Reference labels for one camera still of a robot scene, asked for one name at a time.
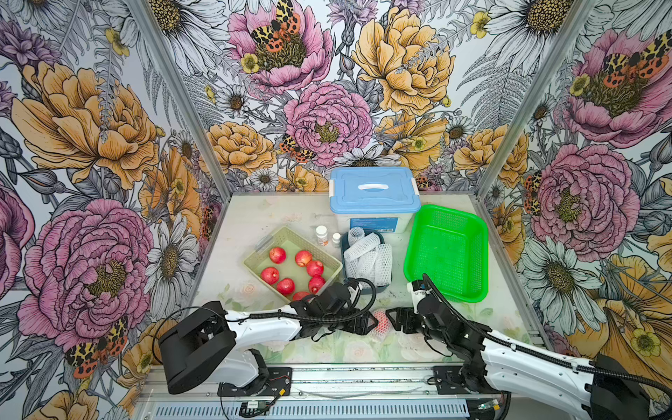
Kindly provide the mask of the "white foam net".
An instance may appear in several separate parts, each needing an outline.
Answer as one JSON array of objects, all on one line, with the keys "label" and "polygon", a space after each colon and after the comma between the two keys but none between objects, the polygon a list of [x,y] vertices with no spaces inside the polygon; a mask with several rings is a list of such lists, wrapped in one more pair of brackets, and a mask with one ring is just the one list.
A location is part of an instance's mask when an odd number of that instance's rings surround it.
[{"label": "white foam net", "polygon": [[345,267],[349,278],[366,278],[376,288],[386,288],[392,282],[392,247],[387,243],[378,245],[375,250],[353,262],[345,261]]},{"label": "white foam net", "polygon": [[369,234],[364,234],[355,243],[350,243],[348,248],[344,251],[343,257],[346,262],[353,262],[360,257],[363,257],[369,251],[375,250],[378,245],[381,245],[381,236],[375,231]]}]

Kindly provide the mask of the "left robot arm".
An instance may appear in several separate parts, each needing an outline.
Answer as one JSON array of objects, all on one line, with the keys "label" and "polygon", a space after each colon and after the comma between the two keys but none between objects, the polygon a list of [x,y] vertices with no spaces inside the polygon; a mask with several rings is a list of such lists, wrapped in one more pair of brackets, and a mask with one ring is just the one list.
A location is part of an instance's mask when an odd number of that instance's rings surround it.
[{"label": "left robot arm", "polygon": [[335,331],[366,335],[376,327],[376,295],[372,281],[348,278],[273,311],[227,311],[219,300],[196,307],[157,342],[167,390],[179,395],[214,377],[255,394],[269,379],[258,345],[318,341]]}]

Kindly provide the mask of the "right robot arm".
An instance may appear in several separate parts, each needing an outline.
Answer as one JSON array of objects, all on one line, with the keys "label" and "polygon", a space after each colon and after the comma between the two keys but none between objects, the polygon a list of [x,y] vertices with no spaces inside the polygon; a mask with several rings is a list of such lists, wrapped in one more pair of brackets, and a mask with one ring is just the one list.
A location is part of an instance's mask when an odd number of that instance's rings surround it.
[{"label": "right robot arm", "polygon": [[647,419],[650,399],[616,360],[553,353],[464,318],[419,282],[413,305],[386,312],[393,328],[438,341],[463,364],[451,383],[472,392],[511,393],[575,419]]}]

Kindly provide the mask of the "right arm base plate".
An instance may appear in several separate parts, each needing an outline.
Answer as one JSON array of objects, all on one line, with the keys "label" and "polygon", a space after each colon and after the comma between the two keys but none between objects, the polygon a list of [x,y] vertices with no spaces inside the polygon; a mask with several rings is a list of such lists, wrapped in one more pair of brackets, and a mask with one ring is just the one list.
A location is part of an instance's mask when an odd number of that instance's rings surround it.
[{"label": "right arm base plate", "polygon": [[472,372],[457,365],[438,365],[432,367],[433,384],[439,395],[501,395],[502,391],[491,386],[482,372]]}]

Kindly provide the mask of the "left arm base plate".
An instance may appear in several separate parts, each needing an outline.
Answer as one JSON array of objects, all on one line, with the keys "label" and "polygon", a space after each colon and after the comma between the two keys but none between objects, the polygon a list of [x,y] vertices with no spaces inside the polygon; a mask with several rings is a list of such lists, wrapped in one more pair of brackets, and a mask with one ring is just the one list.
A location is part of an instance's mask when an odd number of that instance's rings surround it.
[{"label": "left arm base plate", "polygon": [[244,387],[220,383],[218,397],[274,397],[281,390],[291,392],[293,369],[291,367],[269,367],[260,376]]}]

